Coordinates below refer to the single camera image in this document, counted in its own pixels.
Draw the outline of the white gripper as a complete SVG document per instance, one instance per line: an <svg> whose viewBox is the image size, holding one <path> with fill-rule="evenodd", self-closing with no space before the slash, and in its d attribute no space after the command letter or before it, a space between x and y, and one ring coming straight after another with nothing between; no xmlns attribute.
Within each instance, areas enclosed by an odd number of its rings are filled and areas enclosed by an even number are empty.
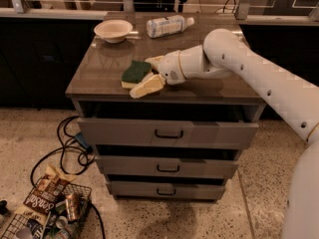
<svg viewBox="0 0 319 239"><path fill-rule="evenodd" d="M165 82L169 85L184 83L185 76L180 68L179 55L180 50L177 50L164 56L146 58L146 62L151 65L152 70L159 72L159 74L146 76L130 90L130 96L133 99L139 99L155 93L164 87Z"/></svg>

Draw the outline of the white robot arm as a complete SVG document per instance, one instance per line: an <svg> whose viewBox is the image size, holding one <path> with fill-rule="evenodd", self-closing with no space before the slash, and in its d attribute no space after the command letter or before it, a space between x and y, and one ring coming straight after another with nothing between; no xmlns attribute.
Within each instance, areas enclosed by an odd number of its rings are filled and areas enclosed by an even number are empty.
<svg viewBox="0 0 319 239"><path fill-rule="evenodd" d="M293 171L282 239L319 239L319 88L255 54L231 31L215 29L201 45L149 58L155 76L131 91L138 99L164 85L214 79L231 71L252 87L308 143Z"/></svg>

